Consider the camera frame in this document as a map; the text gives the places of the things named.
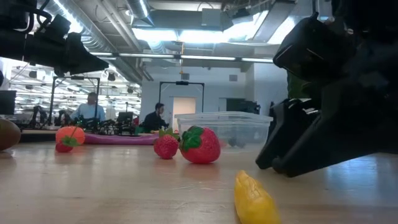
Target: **doorway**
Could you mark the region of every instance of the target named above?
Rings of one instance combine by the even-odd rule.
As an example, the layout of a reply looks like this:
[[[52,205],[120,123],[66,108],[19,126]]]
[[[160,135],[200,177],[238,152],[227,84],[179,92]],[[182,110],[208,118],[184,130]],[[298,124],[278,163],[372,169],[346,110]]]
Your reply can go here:
[[[178,130],[176,114],[195,113],[197,108],[197,99],[194,97],[174,97],[173,102],[173,131]]]

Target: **toy orange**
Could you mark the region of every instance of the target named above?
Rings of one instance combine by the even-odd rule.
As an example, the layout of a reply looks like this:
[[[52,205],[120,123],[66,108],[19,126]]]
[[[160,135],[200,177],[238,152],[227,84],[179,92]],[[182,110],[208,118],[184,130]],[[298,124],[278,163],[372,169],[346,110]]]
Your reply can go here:
[[[75,130],[75,126],[60,128],[55,134],[55,142],[59,143],[65,136],[71,136]],[[81,128],[76,128],[75,133],[73,133],[73,138],[77,140],[78,144],[83,144],[85,142],[85,132]]]

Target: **strawberry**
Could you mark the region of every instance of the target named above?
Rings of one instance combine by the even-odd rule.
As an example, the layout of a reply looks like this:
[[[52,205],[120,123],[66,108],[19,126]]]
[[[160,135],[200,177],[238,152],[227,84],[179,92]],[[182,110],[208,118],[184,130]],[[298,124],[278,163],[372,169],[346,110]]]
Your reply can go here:
[[[75,127],[70,136],[63,137],[62,140],[55,145],[55,150],[57,152],[70,152],[73,147],[80,145],[77,142],[77,139],[73,137],[73,134],[75,133],[77,127],[78,126]]]
[[[162,159],[172,159],[178,150],[178,135],[173,134],[173,129],[160,130],[159,138],[155,140],[155,152]]]
[[[217,135],[209,128],[192,126],[182,134],[181,154],[196,164],[208,164],[216,161],[221,154]]]

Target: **table surface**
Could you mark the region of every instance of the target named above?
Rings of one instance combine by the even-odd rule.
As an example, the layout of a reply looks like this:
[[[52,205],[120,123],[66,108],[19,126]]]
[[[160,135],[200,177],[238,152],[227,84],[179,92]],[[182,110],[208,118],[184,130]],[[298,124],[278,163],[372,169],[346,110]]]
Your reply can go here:
[[[152,146],[19,144],[0,153],[1,223],[239,223],[240,169],[272,195],[282,223],[396,223],[398,157],[375,154],[295,178],[259,170],[255,152],[224,152],[210,165],[161,160]]]

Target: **man in blue shirt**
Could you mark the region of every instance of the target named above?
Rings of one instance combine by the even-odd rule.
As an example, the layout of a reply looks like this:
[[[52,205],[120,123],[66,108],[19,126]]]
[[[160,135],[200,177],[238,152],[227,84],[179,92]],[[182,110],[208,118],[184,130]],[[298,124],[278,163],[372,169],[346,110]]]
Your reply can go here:
[[[70,115],[71,119],[79,118],[83,116],[85,119],[94,118],[95,114],[95,103],[98,97],[97,94],[92,92],[88,94],[87,103],[82,103],[79,107]],[[104,108],[100,105],[97,107],[97,116],[99,121],[105,120]]]

